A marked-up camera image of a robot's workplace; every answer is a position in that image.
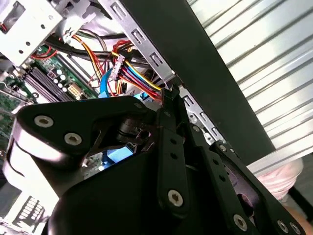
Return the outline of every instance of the orange wire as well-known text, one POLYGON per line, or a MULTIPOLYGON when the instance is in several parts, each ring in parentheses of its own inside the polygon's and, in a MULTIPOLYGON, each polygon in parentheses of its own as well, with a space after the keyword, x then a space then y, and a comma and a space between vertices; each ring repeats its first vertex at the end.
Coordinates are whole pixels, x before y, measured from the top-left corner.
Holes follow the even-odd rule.
POLYGON ((119 78, 122 79, 122 80, 125 80, 126 82, 129 82, 130 84, 132 84, 133 86, 137 87, 137 88, 140 89, 141 91, 144 91, 144 92, 147 93, 153 100, 154 100, 154 99, 158 99, 158 98, 156 98, 153 94, 151 94, 149 91, 143 90, 143 89, 142 89, 140 86, 138 86, 136 83, 133 83, 133 82, 131 82, 131 81, 125 79, 125 78, 122 77, 122 76, 119 76, 119 78))

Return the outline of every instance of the capacitor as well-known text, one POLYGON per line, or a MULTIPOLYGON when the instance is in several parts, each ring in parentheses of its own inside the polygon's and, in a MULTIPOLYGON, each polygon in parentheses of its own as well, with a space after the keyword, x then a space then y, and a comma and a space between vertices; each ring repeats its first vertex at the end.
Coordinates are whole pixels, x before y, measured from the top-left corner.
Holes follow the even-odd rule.
POLYGON ((65 77, 64 74, 62 74, 62 75, 60 76, 60 79, 61 79, 62 81, 65 81, 66 78, 67 78, 67 77, 65 77))

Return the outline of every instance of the black panel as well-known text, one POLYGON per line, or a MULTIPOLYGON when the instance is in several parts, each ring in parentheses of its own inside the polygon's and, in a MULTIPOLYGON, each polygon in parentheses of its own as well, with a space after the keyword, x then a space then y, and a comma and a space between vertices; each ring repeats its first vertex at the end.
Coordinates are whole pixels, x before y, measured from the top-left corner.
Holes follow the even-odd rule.
POLYGON ((185 0, 122 2, 246 165, 275 150, 185 0))

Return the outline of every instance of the ribbed white surface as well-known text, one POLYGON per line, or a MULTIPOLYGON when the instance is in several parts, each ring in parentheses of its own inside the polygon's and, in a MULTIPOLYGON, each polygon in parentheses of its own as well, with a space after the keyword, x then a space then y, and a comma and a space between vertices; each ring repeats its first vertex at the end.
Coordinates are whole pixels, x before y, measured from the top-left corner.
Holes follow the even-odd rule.
POLYGON ((305 141, 313 133, 313 1, 189 4, 275 147, 305 141))

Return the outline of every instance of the yellow wire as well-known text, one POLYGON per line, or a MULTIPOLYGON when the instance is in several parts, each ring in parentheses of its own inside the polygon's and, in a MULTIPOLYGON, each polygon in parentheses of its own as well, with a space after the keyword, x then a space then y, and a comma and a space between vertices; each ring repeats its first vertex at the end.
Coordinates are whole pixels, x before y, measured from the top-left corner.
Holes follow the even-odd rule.
POLYGON ((101 76, 101 74, 100 74, 100 72, 99 72, 100 68, 97 66, 97 63, 96 63, 96 61, 95 61, 94 58, 93 58, 93 55, 92 55, 92 53, 91 53, 90 48, 87 46, 86 43, 83 42, 83 40, 81 40, 81 39, 80 39, 79 37, 77 37, 76 35, 73 35, 73 39, 77 40, 78 42, 80 42, 80 43, 83 45, 83 47, 85 48, 85 50, 87 51, 88 55, 89 55, 90 58, 91 58, 91 62, 92 62, 92 64, 93 64, 93 66, 95 67, 95 72, 96 72, 97 77, 101 80, 101 79, 102 79, 102 76, 101 76))
POLYGON ((119 56, 119 54, 115 53, 114 51, 112 51, 111 53, 112 53, 112 55, 115 55, 117 57, 119 56))
POLYGON ((161 91, 161 88, 156 86, 155 84, 153 84, 152 82, 150 82, 147 78, 145 78, 144 76, 142 76, 132 65, 131 63, 129 63, 127 60, 125 60, 125 63, 131 67, 133 69, 133 71, 139 76, 141 77, 146 83, 148 83, 150 86, 152 86, 154 89, 157 89, 158 91, 161 91))

